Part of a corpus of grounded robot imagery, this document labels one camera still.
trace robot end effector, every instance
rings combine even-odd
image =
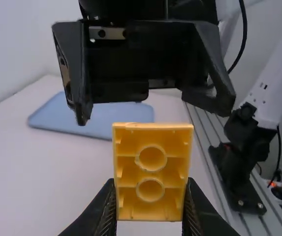
[[[83,19],[52,27],[66,100],[79,125],[94,103],[141,102],[149,89],[177,88],[185,102],[231,114],[236,95],[222,59],[215,0],[79,3]]]

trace black mount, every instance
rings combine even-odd
[[[250,182],[257,162],[265,161],[277,131],[258,127],[256,108],[245,103],[233,111],[224,131],[230,143],[210,147],[209,153],[222,178],[228,202],[235,211],[263,215],[266,208]]]
[[[185,102],[231,114],[236,94],[222,58],[214,0],[79,3],[83,19],[52,27],[78,125],[90,119],[93,104],[141,102],[149,89],[177,88]]]

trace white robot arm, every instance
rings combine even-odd
[[[282,39],[240,107],[245,103],[256,107],[258,127],[277,129],[282,117]]]
[[[268,158],[270,142],[278,132],[281,117],[282,38],[259,79],[224,126],[230,143],[209,148],[234,210],[259,215],[266,212],[249,178],[256,163]],[[238,200],[247,204],[241,206]]]
[[[249,7],[263,0],[244,0],[245,7]],[[238,0],[216,0],[216,11],[218,20],[223,21],[229,19],[237,12],[240,12],[240,4]]]

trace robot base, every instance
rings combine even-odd
[[[216,166],[220,177],[220,166],[223,159],[223,151],[225,151],[223,150],[224,148],[225,146],[222,143],[218,147],[210,146],[209,148],[210,157]],[[267,209],[250,180],[248,180],[247,183],[242,187],[231,190],[227,187],[226,183],[223,181],[223,178],[221,177],[220,179],[227,202],[234,211],[257,215],[264,215],[266,213]]]

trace circular hole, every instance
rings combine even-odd
[[[124,38],[127,37],[127,31],[126,31],[126,30],[124,30],[124,31],[122,32],[122,36],[123,36]]]
[[[163,186],[156,180],[141,182],[136,189],[137,196],[145,202],[152,203],[160,200],[165,193]]]
[[[106,36],[105,30],[101,29],[100,31],[98,31],[98,36],[100,36],[101,38],[104,38]]]
[[[64,62],[64,60],[62,58],[60,59],[60,64],[66,65],[66,63]]]
[[[140,152],[137,163],[142,169],[155,172],[164,168],[167,158],[165,157],[164,150],[157,147],[146,147]]]

